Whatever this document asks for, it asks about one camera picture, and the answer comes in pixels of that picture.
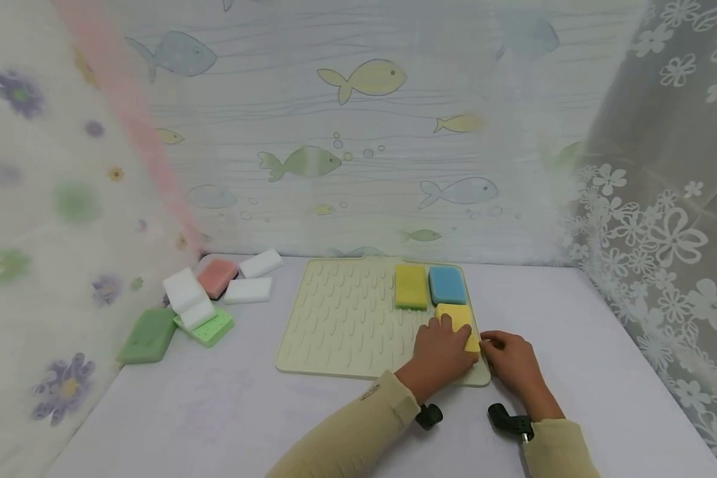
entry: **table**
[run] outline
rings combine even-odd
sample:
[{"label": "table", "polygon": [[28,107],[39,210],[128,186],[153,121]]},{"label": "table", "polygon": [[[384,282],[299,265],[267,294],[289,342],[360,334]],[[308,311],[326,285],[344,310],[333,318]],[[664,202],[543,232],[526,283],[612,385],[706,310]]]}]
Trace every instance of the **table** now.
[{"label": "table", "polygon": [[[241,261],[245,256],[229,256]],[[307,258],[284,258],[272,301],[227,306],[236,326],[204,349],[177,331],[162,362],[127,366],[47,478],[263,477],[369,382],[277,371]],[[717,477],[717,461],[586,277],[570,268],[464,264],[480,330],[520,333],[602,477]],[[432,432],[413,424],[370,476],[524,478],[518,442],[487,408],[520,404],[499,379],[450,388]]]}]

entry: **white sponge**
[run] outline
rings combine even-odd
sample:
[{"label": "white sponge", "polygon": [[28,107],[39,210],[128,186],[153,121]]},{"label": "white sponge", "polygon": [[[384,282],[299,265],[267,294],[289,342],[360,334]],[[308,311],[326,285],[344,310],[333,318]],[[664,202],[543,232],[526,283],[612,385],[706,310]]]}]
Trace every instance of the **white sponge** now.
[{"label": "white sponge", "polygon": [[197,327],[201,326],[204,322],[207,322],[212,319],[217,314],[218,312],[214,310],[214,307],[212,306],[212,302],[210,302],[209,297],[205,295],[203,301],[199,302],[194,307],[189,308],[188,311],[183,312],[179,315],[181,316],[181,321],[183,322],[183,325],[186,326],[186,328],[188,328],[190,331],[193,331]]},{"label": "white sponge", "polygon": [[208,300],[207,292],[194,277],[194,273],[185,268],[162,281],[167,292],[169,304],[175,313],[181,315],[199,303]]},{"label": "white sponge", "polygon": [[239,270],[242,271],[244,277],[248,279],[262,276],[266,272],[271,272],[275,268],[284,263],[279,253],[274,250],[268,250],[262,254],[258,254],[253,258],[239,264]]},{"label": "white sponge", "polygon": [[273,279],[236,279],[228,283],[228,290],[223,300],[226,303],[268,302],[271,299]]}]

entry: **pink strip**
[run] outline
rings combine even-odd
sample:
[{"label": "pink strip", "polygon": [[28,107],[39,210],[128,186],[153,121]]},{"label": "pink strip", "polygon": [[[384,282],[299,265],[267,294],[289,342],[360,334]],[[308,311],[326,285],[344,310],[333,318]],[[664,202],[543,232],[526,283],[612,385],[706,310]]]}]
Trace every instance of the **pink strip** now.
[{"label": "pink strip", "polygon": [[162,142],[151,123],[151,116],[138,89],[136,80],[128,72],[126,44],[108,21],[102,1],[53,0],[58,16],[66,24],[75,46],[96,72],[101,87],[127,140],[146,165],[159,195],[183,227],[189,247],[197,253],[202,241],[194,218],[183,200],[181,187],[165,154]]}]

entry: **beige sleeve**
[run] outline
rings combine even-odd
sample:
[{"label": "beige sleeve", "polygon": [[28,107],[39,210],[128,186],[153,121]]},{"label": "beige sleeve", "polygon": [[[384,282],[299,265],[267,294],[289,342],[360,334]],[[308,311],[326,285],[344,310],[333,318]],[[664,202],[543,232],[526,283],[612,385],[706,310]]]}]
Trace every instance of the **beige sleeve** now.
[{"label": "beige sleeve", "polygon": [[419,412],[409,389],[385,372],[361,397],[300,438],[266,478],[356,477]]},{"label": "beige sleeve", "polygon": [[534,439],[523,445],[531,478],[600,478],[578,424],[543,420],[532,425]]}]

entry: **beige mat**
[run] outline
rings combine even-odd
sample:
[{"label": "beige mat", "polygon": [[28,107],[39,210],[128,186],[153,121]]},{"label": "beige mat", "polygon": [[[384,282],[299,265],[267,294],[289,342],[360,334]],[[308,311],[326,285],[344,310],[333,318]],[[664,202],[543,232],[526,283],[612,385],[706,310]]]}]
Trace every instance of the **beige mat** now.
[{"label": "beige mat", "polygon": [[[434,309],[432,304],[427,311],[394,307],[394,267],[400,262],[409,261],[363,257],[308,262],[279,347],[277,368],[374,379],[407,362],[419,326],[434,316]],[[459,384],[478,387],[490,380],[481,357]]]}]

